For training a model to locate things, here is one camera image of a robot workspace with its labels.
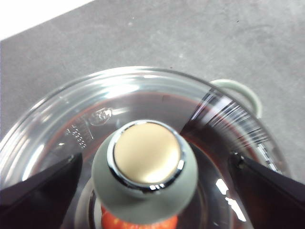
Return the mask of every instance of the gray surface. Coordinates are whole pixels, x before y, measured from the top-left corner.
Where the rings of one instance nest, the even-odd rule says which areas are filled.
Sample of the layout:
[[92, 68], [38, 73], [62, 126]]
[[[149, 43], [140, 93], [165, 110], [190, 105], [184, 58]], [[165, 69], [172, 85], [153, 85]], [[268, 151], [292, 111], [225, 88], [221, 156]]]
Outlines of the gray surface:
[[259, 94], [262, 121], [305, 183], [305, 2], [95, 1], [1, 42], [1, 136], [56, 87], [151, 65]]

